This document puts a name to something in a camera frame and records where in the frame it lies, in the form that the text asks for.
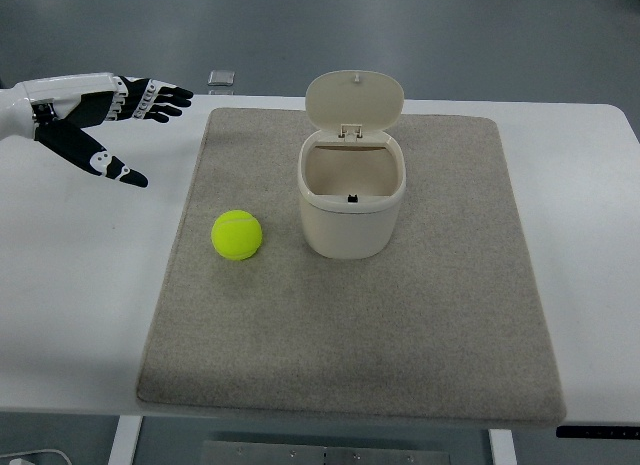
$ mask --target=white container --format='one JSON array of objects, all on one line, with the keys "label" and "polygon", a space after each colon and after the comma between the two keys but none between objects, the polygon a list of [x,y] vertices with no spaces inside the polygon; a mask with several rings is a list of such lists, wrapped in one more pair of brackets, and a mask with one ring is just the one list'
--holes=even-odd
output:
[{"label": "white container", "polygon": [[331,72],[309,85],[307,114],[319,130],[300,150],[298,188],[304,236],[319,254],[366,258],[389,242],[406,169],[383,130],[403,103],[400,84],[376,72]]}]

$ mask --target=white table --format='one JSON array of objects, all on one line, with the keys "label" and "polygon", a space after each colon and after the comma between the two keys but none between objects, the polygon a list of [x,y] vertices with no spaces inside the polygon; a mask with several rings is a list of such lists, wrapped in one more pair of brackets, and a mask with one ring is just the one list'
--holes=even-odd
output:
[{"label": "white table", "polygon": [[[0,409],[147,413],[135,401],[138,366],[206,120],[223,106],[304,100],[196,96],[166,125],[89,129],[147,175],[144,190],[90,176],[36,142],[0,143]],[[566,423],[640,424],[640,145],[624,114],[412,100],[404,112],[497,122]]]}]

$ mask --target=cable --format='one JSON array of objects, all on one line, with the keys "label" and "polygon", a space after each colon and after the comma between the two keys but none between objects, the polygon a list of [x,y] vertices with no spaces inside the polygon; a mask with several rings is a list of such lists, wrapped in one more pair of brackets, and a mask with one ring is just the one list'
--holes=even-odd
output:
[{"label": "cable", "polygon": [[4,455],[0,455],[0,458],[24,457],[25,455],[36,455],[38,453],[55,453],[57,455],[60,455],[64,459],[64,461],[67,462],[67,465],[73,465],[71,463],[71,460],[69,460],[69,457],[67,457],[67,455],[63,451],[55,450],[53,448],[45,448],[43,450],[29,450],[27,452],[7,453]]}]

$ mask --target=lid hinge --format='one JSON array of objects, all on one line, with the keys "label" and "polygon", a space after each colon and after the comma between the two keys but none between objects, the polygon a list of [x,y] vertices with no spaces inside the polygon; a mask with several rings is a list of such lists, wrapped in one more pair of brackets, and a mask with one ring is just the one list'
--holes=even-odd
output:
[{"label": "lid hinge", "polygon": [[338,138],[344,138],[345,142],[355,142],[358,138],[362,138],[362,125],[340,125],[340,133],[338,134]]}]

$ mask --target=container opening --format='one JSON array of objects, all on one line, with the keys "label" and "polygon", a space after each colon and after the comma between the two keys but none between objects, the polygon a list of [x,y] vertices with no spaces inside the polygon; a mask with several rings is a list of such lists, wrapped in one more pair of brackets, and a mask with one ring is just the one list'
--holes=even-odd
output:
[{"label": "container opening", "polygon": [[309,151],[307,187],[316,195],[382,196],[398,189],[398,165],[382,146],[320,145]]}]

